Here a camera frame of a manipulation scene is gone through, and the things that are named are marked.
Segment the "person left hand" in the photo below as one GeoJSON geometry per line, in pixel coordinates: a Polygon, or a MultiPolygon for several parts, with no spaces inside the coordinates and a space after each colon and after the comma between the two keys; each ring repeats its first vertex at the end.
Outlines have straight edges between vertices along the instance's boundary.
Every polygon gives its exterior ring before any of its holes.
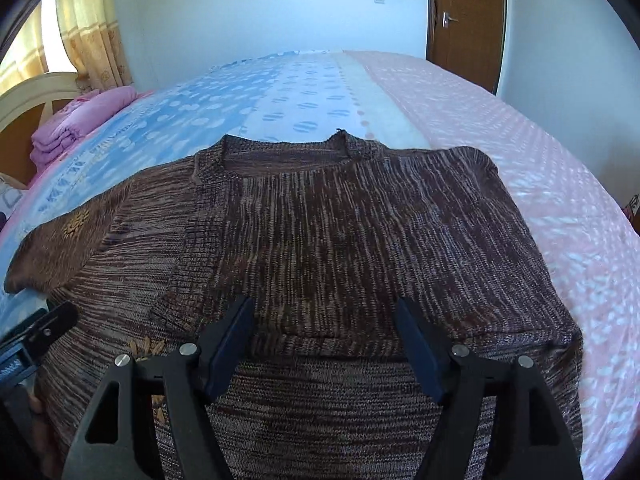
{"type": "Polygon", "coordinates": [[[51,453],[48,425],[43,417],[42,403],[31,393],[27,395],[30,414],[32,414],[32,438],[41,463],[41,472],[48,479],[55,477],[55,458],[51,453]]]}

